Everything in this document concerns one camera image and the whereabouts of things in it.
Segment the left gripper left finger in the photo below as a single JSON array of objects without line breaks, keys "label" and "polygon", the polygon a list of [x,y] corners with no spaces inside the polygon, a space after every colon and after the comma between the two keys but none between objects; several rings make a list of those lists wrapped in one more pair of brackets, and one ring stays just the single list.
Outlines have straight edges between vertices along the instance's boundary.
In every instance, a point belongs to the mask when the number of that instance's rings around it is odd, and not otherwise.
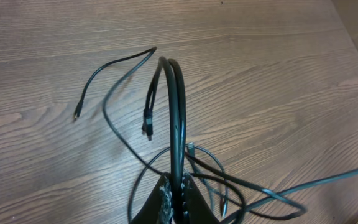
[{"label": "left gripper left finger", "polygon": [[170,224],[173,217],[170,174],[163,173],[138,214],[132,218],[135,192],[144,173],[137,178],[129,198],[129,224]]}]

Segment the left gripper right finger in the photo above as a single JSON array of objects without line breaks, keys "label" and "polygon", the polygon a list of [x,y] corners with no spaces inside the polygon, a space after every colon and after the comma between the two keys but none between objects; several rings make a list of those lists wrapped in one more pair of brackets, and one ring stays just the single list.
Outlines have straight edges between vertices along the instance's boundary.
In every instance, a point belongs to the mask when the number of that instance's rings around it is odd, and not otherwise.
[{"label": "left gripper right finger", "polygon": [[219,224],[190,174],[182,180],[182,208],[186,224]]}]

